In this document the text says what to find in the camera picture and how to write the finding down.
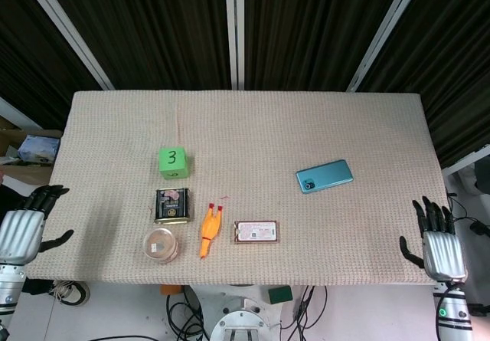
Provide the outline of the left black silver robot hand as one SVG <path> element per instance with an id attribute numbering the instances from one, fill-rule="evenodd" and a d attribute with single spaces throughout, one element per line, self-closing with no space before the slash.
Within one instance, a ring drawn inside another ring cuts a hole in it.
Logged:
<path id="1" fill-rule="evenodd" d="M 14 209 L 5 213 L 1 223 L 1 263 L 23 266 L 39 253 L 65 244 L 74 234 L 72 229 L 59 238 L 43 239 L 46 220 L 57 200 L 69 192 L 62 185 L 44 185 L 24 197 Z"/>

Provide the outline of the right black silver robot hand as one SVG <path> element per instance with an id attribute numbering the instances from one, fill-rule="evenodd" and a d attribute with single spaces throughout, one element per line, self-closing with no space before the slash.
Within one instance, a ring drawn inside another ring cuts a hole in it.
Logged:
<path id="1" fill-rule="evenodd" d="M 407 239 L 400 236 L 399 248 L 403 257 L 425 270 L 426 275 L 434 281 L 465 282 L 467 268 L 452 212 L 426 196 L 422 197 L 422 202 L 413 200 L 412 205 L 416 212 L 423 256 L 411 253 Z"/>

